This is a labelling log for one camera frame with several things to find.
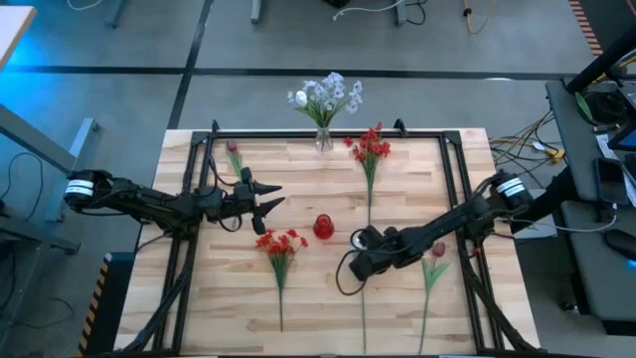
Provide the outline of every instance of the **black metal frame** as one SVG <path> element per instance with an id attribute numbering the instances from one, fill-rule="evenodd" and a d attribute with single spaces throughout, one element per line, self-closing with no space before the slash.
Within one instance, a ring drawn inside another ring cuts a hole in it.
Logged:
<path id="1" fill-rule="evenodd" d="M 463 146 L 461 143 L 461 136 L 459 131 L 428 131 L 428 130 L 413 130 L 407 131 L 404 127 L 403 122 L 398 119 L 396 124 L 394 125 L 395 131 L 385 131 L 383 132 L 383 138 L 428 138 L 428 139 L 436 139 L 439 143 L 442 167 L 444 170 L 444 177 L 446 181 L 446 189 L 448 191 L 448 199 L 450 202 L 450 208 L 459 204 L 457 194 L 455 191 L 455 184 L 453 178 L 453 172 L 451 167 L 450 155 L 448 151 L 448 144 L 452 144 L 454 146 L 456 152 L 456 160 L 459 168 L 459 176 L 461 179 L 462 190 L 464 192 L 464 197 L 470 196 L 471 187 L 470 181 L 468 178 L 468 168 L 466 167 L 466 160 L 464 157 Z M 358 136 L 365 132 L 366 130 L 333 130 L 331 132 L 332 137 L 334 138 L 344 138 L 346 136 Z M 183 190 L 190 191 L 191 190 L 191 182 L 192 175 L 194 172 L 194 167 L 197 159 L 197 151 L 201 145 L 205 144 L 205 155 L 212 155 L 212 147 L 214 145 L 215 139 L 246 139 L 246 138 L 314 138 L 315 130 L 294 130 L 294 131 L 219 131 L 219 126 L 216 122 L 213 123 L 213 129 L 210 132 L 207 131 L 195 131 L 192 134 L 190 152 L 188 154 L 188 162 L 186 165 L 186 171 L 184 172 L 184 180 L 183 180 Z M 207 165 L 207 161 L 202 161 L 201 175 L 199 177 L 199 186 L 203 187 L 207 184 L 207 178 L 209 174 L 209 166 Z M 150 318 L 149 322 L 146 324 L 146 327 L 142 330 L 142 332 L 146 333 L 144 335 L 144 339 L 142 341 L 137 342 L 136 349 L 134 350 L 124 350 L 120 352 L 122 356 L 135 356 L 135 357 L 145 357 L 145 356 L 179 356 L 181 353 L 181 343 L 183 338 L 183 330 L 185 326 L 185 318 L 188 306 L 188 296 L 190 291 L 190 282 L 192 278 L 192 273 L 194 269 L 194 260 L 195 253 L 197 249 L 198 242 L 198 233 L 199 233 L 199 225 L 193 226 L 192 232 L 188 235 L 187 238 L 176 238 L 172 242 L 172 246 L 170 248 L 170 254 L 168 257 L 168 263 L 166 267 L 166 276 L 163 285 L 162 291 L 162 300 L 159 304 L 159 307 Z M 469 256 L 467 253 L 465 240 L 462 236 L 461 232 L 456 232 L 457 236 L 457 244 L 459 248 L 459 256 L 460 262 L 462 264 L 462 270 L 471 269 L 466 268 L 465 266 L 470 266 Z M 179 276 L 175 280 L 175 272 L 177 269 L 177 261 L 179 257 L 179 251 L 181 247 L 182 241 L 188 241 L 188 249 L 186 253 L 185 262 L 182 268 L 182 271 L 179 273 Z M 493 298 L 493 289 L 492 282 L 490 280 L 490 275 L 488 273 L 487 264 L 486 264 L 486 256 L 485 252 L 482 248 L 481 252 L 477 254 L 477 261 L 479 266 L 479 275 L 480 281 L 482 282 L 485 291 L 487 294 Z M 479 319 L 479 310 L 477 306 L 477 301 L 475 299 L 475 290 L 469 284 L 469 282 L 464 277 L 464 288 L 466 291 L 466 300 L 468 303 L 468 313 L 471 321 L 471 328 L 473 334 L 473 340 L 475 342 L 475 349 L 477 354 L 481 354 L 482 352 L 489 351 L 489 348 L 485 346 L 484 335 L 481 327 L 481 322 Z M 176 297 L 179 296 L 179 306 L 177 309 L 176 322 L 174 335 L 172 338 L 172 344 L 169 349 L 163 348 L 164 343 L 164 335 L 165 335 L 165 326 L 166 326 L 166 315 L 168 310 Z M 490 312 L 488 313 L 491 331 L 494 342 L 494 350 L 492 351 L 503 351 L 504 344 L 502 338 L 501 328 L 496 324 L 493 315 Z M 152 343 L 152 350 L 150 351 L 142 351 L 145 345 L 148 343 L 151 336 L 154 336 L 155 339 Z"/>

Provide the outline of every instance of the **metal stand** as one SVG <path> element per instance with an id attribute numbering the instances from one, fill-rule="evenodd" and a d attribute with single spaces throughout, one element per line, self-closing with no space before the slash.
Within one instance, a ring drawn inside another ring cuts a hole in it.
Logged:
<path id="1" fill-rule="evenodd" d="M 91 133 L 98 129 L 99 125 L 93 118 L 85 118 L 79 127 L 71 150 L 65 150 L 40 130 L 0 104 L 0 133 L 46 160 L 64 174 L 69 174 L 75 169 L 86 140 Z M 64 217 L 62 215 L 62 195 L 64 194 L 65 188 L 66 185 L 60 183 L 60 185 L 54 189 L 52 203 L 47 213 L 47 220 L 61 221 Z"/>
<path id="2" fill-rule="evenodd" d="M 110 25 L 113 29 L 119 26 L 119 19 L 123 13 L 123 7 L 126 6 L 128 0 L 112 0 L 112 7 L 110 8 L 110 14 L 106 17 L 106 24 Z"/>

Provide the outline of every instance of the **black electronics box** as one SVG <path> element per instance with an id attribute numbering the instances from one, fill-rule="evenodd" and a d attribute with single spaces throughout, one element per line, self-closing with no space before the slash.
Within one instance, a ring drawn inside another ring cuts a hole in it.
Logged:
<path id="1" fill-rule="evenodd" d="M 344 7 L 345 5 L 349 4 L 349 1 L 351 0 L 325 0 L 328 4 L 331 4 L 337 8 L 341 8 Z"/>

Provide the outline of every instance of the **flower bud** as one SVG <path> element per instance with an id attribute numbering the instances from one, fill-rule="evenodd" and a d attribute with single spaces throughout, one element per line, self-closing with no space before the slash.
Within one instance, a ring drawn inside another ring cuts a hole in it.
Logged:
<path id="1" fill-rule="evenodd" d="M 298 103 L 298 105 L 300 105 L 302 107 L 307 105 L 307 94 L 304 91 L 299 90 L 296 93 L 296 103 Z"/>

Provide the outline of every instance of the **red tulip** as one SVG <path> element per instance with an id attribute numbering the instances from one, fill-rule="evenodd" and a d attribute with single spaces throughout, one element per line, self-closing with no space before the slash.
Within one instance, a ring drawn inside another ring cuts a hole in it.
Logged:
<path id="1" fill-rule="evenodd" d="M 435 245 L 433 245 L 433 248 L 430 251 L 433 253 L 434 256 L 441 258 L 446 252 L 446 246 L 444 245 L 444 243 L 437 242 L 435 243 Z"/>
<path id="2" fill-rule="evenodd" d="M 239 147 L 237 146 L 237 143 L 233 140 L 228 140 L 226 142 L 226 148 L 228 149 L 228 151 L 234 153 L 237 150 L 239 150 Z"/>

